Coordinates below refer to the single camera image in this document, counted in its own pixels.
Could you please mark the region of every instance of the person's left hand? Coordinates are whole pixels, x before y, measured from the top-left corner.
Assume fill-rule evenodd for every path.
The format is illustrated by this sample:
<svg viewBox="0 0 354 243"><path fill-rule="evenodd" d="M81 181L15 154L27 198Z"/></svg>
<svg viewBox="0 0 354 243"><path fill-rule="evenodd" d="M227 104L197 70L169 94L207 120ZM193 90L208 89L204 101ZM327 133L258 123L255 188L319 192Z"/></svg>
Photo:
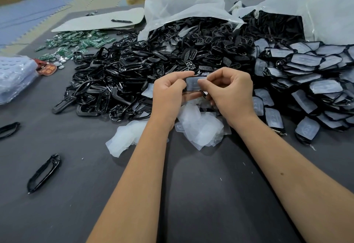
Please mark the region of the person's left hand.
<svg viewBox="0 0 354 243"><path fill-rule="evenodd" d="M172 129L182 102L201 97L199 91L182 93L186 87L183 79L193 75L193 71L172 72L155 81L150 119Z"/></svg>

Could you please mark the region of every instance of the pile of black plastic parts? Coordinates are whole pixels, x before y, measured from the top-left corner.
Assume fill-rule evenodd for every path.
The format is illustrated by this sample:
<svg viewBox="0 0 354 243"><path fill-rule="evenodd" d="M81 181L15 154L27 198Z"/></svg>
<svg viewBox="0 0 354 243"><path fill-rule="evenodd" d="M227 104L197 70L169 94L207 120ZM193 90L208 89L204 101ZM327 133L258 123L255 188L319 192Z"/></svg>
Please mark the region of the pile of black plastic parts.
<svg viewBox="0 0 354 243"><path fill-rule="evenodd" d="M79 116L147 118L139 115L151 112L152 99L141 95L148 83L172 71L200 75L231 67L251 74L254 109L280 135L285 129L279 110L300 121L295 133L306 144L319 123L341 131L354 124L354 46L306 42L298 16L254 14L243 17L246 24L238 29L193 17L151 31L146 41L137 41L136 31L120 32L123 39L108 49L75 52L80 66L53 113L75 105Z"/></svg>

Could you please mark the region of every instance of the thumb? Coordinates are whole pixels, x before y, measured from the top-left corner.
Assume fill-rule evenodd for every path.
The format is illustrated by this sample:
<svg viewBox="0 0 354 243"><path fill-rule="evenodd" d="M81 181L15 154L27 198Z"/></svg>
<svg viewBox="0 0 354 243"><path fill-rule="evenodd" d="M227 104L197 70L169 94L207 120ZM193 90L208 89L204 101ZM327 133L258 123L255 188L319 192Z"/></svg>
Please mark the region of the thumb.
<svg viewBox="0 0 354 243"><path fill-rule="evenodd" d="M177 79L171 86L170 88L172 88L173 90L176 90L178 92L182 92L183 89L185 89L186 87L186 83L184 80L182 79Z"/></svg>
<svg viewBox="0 0 354 243"><path fill-rule="evenodd" d="M219 89L217 85L214 85L212 82L206 79L199 79L198 84L200 85L201 90L206 91L211 96L213 96L213 93Z"/></svg>

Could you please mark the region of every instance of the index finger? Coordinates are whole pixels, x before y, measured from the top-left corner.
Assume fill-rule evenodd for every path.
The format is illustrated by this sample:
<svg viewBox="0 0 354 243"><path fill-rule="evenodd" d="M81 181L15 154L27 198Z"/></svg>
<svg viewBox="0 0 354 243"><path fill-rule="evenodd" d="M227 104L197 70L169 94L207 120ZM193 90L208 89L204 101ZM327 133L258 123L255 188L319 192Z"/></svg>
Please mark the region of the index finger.
<svg viewBox="0 0 354 243"><path fill-rule="evenodd" d="M186 77L193 76L194 71L172 72L157 79L159 83L162 83L170 87L178 79L185 79Z"/></svg>
<svg viewBox="0 0 354 243"><path fill-rule="evenodd" d="M227 67L222 67L214 72L212 72L210 75L206 77L208 81L214 81L219 78L227 78L230 81L232 81L233 77L237 75L239 71L232 69L232 68L227 68Z"/></svg>

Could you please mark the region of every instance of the gray table surface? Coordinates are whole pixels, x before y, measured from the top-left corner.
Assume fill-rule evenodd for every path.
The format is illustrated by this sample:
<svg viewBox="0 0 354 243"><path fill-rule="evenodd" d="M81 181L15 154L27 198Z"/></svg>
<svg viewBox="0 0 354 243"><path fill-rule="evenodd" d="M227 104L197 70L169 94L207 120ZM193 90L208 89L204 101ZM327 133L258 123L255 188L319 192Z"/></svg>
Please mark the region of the gray table surface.
<svg viewBox="0 0 354 243"><path fill-rule="evenodd" d="M225 0L229 9L236 0ZM242 0L247 6L263 0ZM127 10L103 9L100 13ZM64 20L83 16L69 14ZM33 52L53 33L46 32L21 54ZM0 241L2 243L85 242L134 150L113 158L106 146L118 125L103 117L81 118L74 108L51 113L74 73L74 63L36 80L11 103L0 106L0 126L19 121L20 131L0 141ZM322 130L310 147L294 137L284 118L284 139L339 183L354 191L353 132ZM172 131L167 144L159 241L302 242L264 175L237 134L198 151ZM62 166L39 191L26 184L50 155Z"/></svg>

